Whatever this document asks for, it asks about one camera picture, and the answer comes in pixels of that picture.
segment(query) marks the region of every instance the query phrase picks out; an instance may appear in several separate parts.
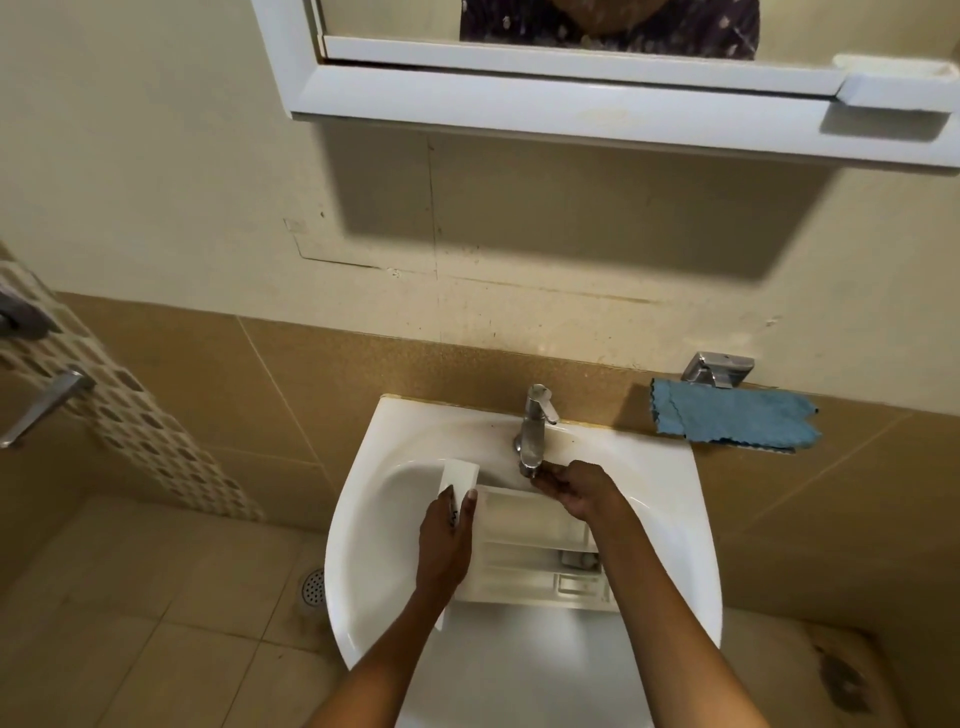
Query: hand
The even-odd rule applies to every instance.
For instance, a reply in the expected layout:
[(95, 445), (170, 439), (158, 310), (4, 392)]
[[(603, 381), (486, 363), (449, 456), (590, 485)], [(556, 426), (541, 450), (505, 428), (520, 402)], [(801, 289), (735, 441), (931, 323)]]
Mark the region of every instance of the hand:
[(420, 525), (417, 591), (441, 600), (444, 606), (467, 575), (473, 551), (476, 505), (477, 492), (471, 489), (464, 497), (460, 519), (454, 527), (451, 521), (456, 501), (451, 485), (430, 503)]
[(590, 522), (621, 504), (630, 508), (603, 468), (583, 460), (574, 460), (567, 466), (544, 462), (532, 482), (581, 521)]

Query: blue microfiber towel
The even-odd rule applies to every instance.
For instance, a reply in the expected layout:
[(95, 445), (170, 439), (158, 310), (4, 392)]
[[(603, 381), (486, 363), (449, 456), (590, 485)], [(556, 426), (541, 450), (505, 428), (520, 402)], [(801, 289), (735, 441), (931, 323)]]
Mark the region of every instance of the blue microfiber towel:
[(810, 448), (820, 431), (804, 419), (817, 408), (803, 395), (764, 389), (717, 389), (654, 379), (650, 406), (657, 432), (692, 443), (731, 443), (793, 452)]

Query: faucet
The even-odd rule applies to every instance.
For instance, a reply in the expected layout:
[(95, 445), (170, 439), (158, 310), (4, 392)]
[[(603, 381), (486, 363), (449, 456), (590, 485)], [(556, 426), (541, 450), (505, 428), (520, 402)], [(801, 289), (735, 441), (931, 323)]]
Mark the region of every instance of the faucet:
[(542, 384), (534, 384), (527, 391), (523, 408), (523, 425), (514, 438), (514, 449), (520, 456), (520, 474), (532, 478), (543, 464), (543, 433), (546, 424), (555, 425), (560, 415), (550, 403), (551, 392)]

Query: towel holder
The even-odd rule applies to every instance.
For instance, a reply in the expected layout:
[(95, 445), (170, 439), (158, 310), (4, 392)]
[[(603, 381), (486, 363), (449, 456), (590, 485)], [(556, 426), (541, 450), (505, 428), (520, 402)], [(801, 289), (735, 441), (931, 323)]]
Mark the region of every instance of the towel holder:
[(683, 381), (710, 384), (718, 389), (740, 386), (754, 368), (749, 356), (733, 356), (727, 353), (697, 352), (686, 365)]

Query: floor tile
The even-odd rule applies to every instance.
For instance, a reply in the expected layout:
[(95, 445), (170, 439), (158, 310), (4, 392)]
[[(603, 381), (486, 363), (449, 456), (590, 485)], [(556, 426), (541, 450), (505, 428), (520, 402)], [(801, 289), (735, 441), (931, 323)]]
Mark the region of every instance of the floor tile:
[(220, 728), (256, 642), (161, 624), (98, 728)]
[(0, 687), (0, 725), (92, 728), (156, 623), (63, 605)]
[(299, 606), (300, 583), (307, 573), (323, 567), (325, 550), (325, 534), (309, 534), (304, 539), (297, 563), (263, 635), (265, 641), (312, 652), (339, 654), (326, 614), (306, 615)]
[(297, 559), (303, 534), (215, 519), (213, 543), (164, 619), (260, 639)]
[(774, 728), (842, 728), (801, 622), (724, 610), (721, 650)]
[(809, 624), (807, 631), (821, 660), (832, 656), (863, 677), (860, 696), (867, 711), (836, 709), (842, 728), (907, 728), (894, 693), (892, 673), (879, 651), (863, 635), (848, 629)]
[(339, 655), (261, 643), (224, 728), (300, 728), (346, 674)]
[(95, 496), (34, 557), (0, 600), (0, 674), (67, 593), (121, 537), (132, 500)]
[(159, 618), (206, 554), (212, 516), (139, 504), (124, 534), (69, 594), (126, 614)]

